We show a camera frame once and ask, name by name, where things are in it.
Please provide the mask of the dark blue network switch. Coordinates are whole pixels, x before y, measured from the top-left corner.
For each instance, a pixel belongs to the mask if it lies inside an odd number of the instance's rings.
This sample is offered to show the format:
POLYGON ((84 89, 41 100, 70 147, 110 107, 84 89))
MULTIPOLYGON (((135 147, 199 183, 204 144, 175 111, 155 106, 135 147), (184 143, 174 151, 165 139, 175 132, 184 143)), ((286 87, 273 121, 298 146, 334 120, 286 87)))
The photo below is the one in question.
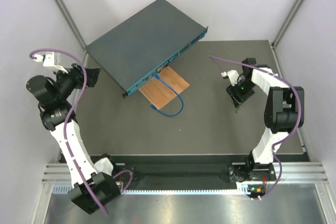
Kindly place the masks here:
POLYGON ((86 46, 128 97, 207 33, 167 0, 156 0, 86 46))

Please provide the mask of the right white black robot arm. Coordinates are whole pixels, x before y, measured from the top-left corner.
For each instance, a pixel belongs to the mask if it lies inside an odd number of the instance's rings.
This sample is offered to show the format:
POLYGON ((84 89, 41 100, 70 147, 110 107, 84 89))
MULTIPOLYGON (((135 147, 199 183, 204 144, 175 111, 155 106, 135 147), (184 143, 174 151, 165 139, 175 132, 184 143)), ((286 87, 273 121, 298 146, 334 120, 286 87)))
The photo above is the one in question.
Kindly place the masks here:
POLYGON ((245 166, 229 168, 230 178, 239 183, 261 181, 263 177, 275 180, 274 155, 284 139, 304 123, 304 89, 290 86, 268 65, 259 65, 254 58, 242 61, 242 70, 242 73, 236 70, 222 72, 221 76, 230 81, 226 91, 238 109, 258 86, 267 95, 265 130, 258 145, 247 156, 245 166))

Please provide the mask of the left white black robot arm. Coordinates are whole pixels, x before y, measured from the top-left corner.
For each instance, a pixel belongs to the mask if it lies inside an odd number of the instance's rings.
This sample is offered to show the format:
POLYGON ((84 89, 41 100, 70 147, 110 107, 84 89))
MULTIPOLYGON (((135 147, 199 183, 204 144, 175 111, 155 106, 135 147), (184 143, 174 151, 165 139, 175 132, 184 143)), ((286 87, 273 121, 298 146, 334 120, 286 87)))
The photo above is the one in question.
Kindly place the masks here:
POLYGON ((70 69, 56 73, 56 79, 37 75, 28 80, 26 89, 37 99, 42 125, 58 143, 68 166, 72 189, 70 200, 88 214, 102 209, 119 196, 116 178, 119 168, 104 154, 93 162, 88 154, 76 114, 67 98, 73 90, 93 88, 100 68, 82 68, 72 64, 70 69))

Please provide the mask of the wooden board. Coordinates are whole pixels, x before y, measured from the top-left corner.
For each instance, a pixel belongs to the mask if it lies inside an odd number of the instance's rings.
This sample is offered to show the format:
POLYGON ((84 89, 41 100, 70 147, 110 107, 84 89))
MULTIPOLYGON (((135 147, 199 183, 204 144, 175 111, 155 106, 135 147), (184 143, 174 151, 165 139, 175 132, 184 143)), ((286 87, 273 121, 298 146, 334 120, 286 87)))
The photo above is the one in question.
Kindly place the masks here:
MULTIPOLYGON (((181 94, 190 86, 186 80, 169 66, 164 68, 158 75, 162 81, 168 84, 178 94, 181 94)), ((171 89, 155 77, 151 78, 146 84, 140 87, 139 90, 149 102, 159 110, 177 97, 171 89)))

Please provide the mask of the left aluminium frame post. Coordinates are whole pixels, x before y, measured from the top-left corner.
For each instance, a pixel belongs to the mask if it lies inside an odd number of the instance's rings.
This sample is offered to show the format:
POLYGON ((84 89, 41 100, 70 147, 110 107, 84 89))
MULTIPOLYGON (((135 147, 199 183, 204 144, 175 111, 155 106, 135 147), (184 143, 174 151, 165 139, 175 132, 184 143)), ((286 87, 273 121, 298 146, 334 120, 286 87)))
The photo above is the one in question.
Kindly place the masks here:
POLYGON ((70 30, 72 31, 74 37, 76 38, 77 42, 79 43, 80 47, 85 51, 86 43, 82 37, 82 35, 79 32, 79 29, 77 28, 68 8, 64 4, 63 0, 54 0, 57 8, 59 9, 61 15, 65 19, 67 25, 69 26, 70 30))

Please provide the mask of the aluminium frame post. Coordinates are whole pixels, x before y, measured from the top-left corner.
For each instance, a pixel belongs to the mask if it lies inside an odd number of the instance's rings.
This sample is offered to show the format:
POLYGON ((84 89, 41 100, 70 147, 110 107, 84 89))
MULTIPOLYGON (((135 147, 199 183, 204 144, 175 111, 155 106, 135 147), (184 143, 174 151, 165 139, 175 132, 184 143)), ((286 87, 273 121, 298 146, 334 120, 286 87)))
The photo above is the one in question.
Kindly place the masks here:
POLYGON ((76 38, 77 42, 79 43, 80 47, 85 51, 86 43, 82 37, 82 35, 79 32, 79 29, 77 28, 68 8, 64 4, 63 0, 54 0, 57 8, 59 9, 61 15, 65 19, 67 25, 69 26, 70 30, 72 31, 74 37, 76 38))
POLYGON ((277 32, 274 40, 272 41, 271 49, 275 50, 276 47, 280 44, 283 36, 285 35, 286 31, 288 30, 289 26, 291 25, 292 21, 294 20, 295 16, 297 15, 300 7, 304 3, 305 0, 295 0, 292 8, 290 9, 288 15, 286 16, 284 22, 282 23, 279 31, 277 32))

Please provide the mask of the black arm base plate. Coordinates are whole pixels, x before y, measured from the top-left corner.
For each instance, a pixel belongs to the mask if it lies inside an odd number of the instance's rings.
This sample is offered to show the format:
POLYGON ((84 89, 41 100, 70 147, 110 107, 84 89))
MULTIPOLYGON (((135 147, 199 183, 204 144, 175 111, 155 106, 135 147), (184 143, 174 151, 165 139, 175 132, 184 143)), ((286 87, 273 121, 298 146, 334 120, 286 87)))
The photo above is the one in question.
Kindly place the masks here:
POLYGON ((274 166, 250 155, 110 155, 133 173, 131 189, 232 189, 239 182, 276 180, 274 166))

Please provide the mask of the right aluminium frame post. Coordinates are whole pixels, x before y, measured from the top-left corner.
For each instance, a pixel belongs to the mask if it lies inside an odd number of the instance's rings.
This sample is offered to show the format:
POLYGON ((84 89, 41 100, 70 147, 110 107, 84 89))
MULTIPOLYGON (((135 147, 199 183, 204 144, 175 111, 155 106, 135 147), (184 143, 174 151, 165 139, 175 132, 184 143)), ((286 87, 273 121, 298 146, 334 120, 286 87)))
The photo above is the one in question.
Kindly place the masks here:
POLYGON ((286 31, 288 30, 289 26, 291 25, 292 21, 294 20, 295 16, 297 15, 300 7, 304 3, 305 0, 295 0, 292 8, 290 9, 288 15, 286 16, 284 22, 282 23, 279 31, 277 32, 274 40, 272 41, 271 49, 275 50, 276 47, 280 44, 283 36, 285 35, 286 31))

